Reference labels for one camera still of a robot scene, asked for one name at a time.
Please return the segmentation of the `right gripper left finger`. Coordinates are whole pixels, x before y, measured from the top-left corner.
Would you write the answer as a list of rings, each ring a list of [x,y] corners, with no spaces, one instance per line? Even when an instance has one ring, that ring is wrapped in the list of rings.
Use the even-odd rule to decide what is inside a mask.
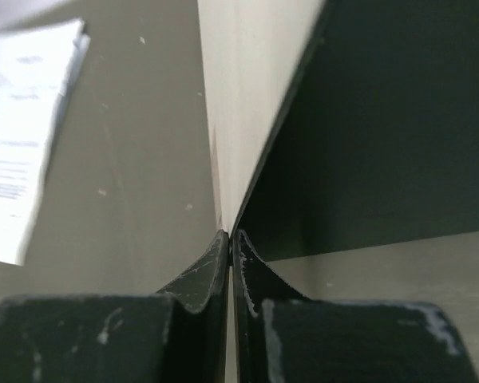
[[[221,382],[228,235],[154,294],[0,302],[0,382]]]

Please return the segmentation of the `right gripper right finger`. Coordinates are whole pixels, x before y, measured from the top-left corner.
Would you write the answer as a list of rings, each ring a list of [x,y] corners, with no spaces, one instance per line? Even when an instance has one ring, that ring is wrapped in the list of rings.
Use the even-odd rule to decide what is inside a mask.
[[[476,382],[456,326],[427,302],[313,300],[232,240],[241,382]]]

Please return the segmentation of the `white folder black inside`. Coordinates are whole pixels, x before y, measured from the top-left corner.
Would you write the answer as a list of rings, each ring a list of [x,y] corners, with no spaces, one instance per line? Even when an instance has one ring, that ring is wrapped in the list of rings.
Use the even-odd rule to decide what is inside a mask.
[[[218,220],[267,260],[479,231],[479,1],[201,1]]]

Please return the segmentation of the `white printed paper stack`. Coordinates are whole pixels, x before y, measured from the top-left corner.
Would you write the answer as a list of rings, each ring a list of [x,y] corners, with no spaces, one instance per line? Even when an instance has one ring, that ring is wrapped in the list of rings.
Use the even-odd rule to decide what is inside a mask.
[[[0,263],[24,263],[53,139],[89,43],[80,18],[0,31]]]

